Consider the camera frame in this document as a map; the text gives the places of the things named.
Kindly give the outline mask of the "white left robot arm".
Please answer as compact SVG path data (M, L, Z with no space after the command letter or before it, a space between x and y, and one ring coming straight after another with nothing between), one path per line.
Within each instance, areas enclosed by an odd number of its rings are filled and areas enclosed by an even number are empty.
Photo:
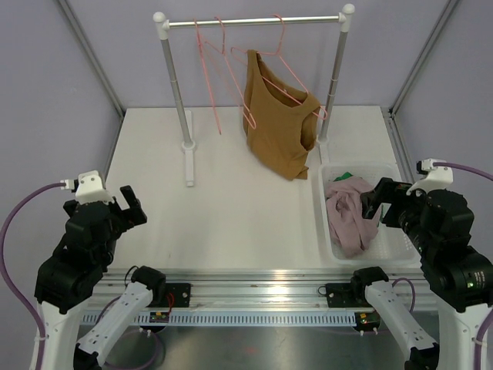
M69 219L52 256L38 271L35 298L42 317L38 354L43 369L101 369L132 320L147 306L166 299L166 276L138 267L124 292L93 329L78 338L83 313L94 287L112 263L116 242L126 231L145 224L147 216L130 186L120 189L128 207L115 197L63 206Z

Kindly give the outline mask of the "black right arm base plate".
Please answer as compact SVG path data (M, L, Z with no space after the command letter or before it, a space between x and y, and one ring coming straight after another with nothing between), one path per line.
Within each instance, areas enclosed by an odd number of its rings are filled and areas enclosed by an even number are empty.
M370 308L371 306L357 298L350 283L327 283L317 289L324 297L329 308Z

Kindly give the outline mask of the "mauve pink tank top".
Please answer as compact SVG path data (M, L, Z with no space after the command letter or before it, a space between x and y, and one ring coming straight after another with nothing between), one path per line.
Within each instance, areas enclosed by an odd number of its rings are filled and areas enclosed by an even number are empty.
M345 257L364 253L378 234L381 209L371 220L362 217L360 196L370 190L372 186L366 180L354 175L346 180L329 181L325 187L330 235Z

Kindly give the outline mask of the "green tank top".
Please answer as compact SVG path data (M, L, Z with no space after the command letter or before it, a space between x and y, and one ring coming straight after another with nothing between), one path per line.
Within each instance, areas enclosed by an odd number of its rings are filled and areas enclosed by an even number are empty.
M352 176L353 176L353 174L352 174L352 173L350 173L350 172L346 172L346 173L343 173L342 175L340 175L340 176L336 177L336 178L334 179L334 182L336 182L336 181L341 181L341 180L346 180L346 179L348 179L348 178L350 178L350 177L352 177ZM380 217L379 217L378 222L377 222L377 226L379 226L379 225L381 224L381 221L382 221L382 216L380 216Z

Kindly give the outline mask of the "pink hanger of mauve top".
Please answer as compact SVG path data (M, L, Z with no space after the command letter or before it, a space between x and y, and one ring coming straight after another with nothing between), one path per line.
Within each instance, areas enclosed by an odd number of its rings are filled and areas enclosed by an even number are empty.
M228 54L226 52L226 27L224 25L224 22L222 21L222 19L219 16L215 16L214 18L218 21L218 23L221 27L221 30L222 30L222 42L221 42L221 48L220 49L218 49L213 43L211 43L210 41L208 41L207 39L205 39L203 37L203 34L201 33L200 27L198 26L197 23L195 24L195 26L196 26L197 46L198 46L198 49L200 52L200 60L202 63L203 74L204 74L204 77L206 80L206 86L207 86L208 93L209 93L211 107L213 109L213 115L214 115L214 118L216 120L216 127L218 130L218 133L220 135L222 134L222 127L221 127L221 123L220 123L219 114L217 111L217 105L216 105L216 100L215 100L215 96L213 93L213 88L211 86L210 74L209 74L209 70L207 68L207 61L209 61L212 64L214 70L216 71L216 74L224 81L224 83L226 85L226 89L230 92L231 95L233 95L234 92L231 89L230 81L233 82L235 89L236 89L235 98L237 100L237 107L240 110L241 114L243 115L243 118L246 119L247 125L250 126L253 130L255 130L257 128L257 121L254 119L253 114L251 113L250 109L248 107L246 107L246 102L244 99L244 95L242 93L242 89L240 88L240 84L237 81L237 78L234 74L233 68L230 64ZM222 56L223 61L226 64L228 73L230 74L229 78L226 78L225 75L223 75L221 73L219 66L216 64L215 59L210 55L208 48L213 49L214 51L216 51L217 53L219 53Z

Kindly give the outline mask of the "pink hanger of green top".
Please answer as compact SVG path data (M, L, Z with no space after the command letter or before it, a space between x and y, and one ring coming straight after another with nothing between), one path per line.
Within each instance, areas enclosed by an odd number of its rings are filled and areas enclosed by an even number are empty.
M217 107L216 107L216 100L215 100L215 96L213 93L213 88L211 86L210 74L209 74L209 70L207 67L207 63L206 63L205 43L203 41L202 34L200 32L200 27L198 25L197 20L194 19L193 24L194 24L194 28L195 28L195 32L196 32L196 43L197 43L197 48L198 48L199 54L200 54L200 60L201 60L203 75L204 75L204 78L206 81L206 87L207 87L209 98L210 98L211 108L213 110L213 116L214 116L214 119L216 122L216 128L217 128L218 134L221 135L222 134L222 127L220 124L220 118L219 118L219 115L217 112Z

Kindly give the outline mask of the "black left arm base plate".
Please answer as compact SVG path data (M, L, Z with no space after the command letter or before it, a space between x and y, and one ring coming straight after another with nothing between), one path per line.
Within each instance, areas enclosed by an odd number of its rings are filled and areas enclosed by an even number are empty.
M190 304L192 285L190 283L168 283L165 291L151 308L188 308Z

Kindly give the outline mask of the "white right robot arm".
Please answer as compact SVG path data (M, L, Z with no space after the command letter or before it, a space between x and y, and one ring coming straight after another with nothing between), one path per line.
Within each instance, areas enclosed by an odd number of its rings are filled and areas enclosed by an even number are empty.
M480 369L492 322L492 263L469 244L475 216L466 199L446 189L412 190L386 177L360 199L365 219L389 204L384 225L402 230L419 253L437 299L440 339L414 320L380 267L354 272L351 300L369 304L381 316L405 357L404 368Z

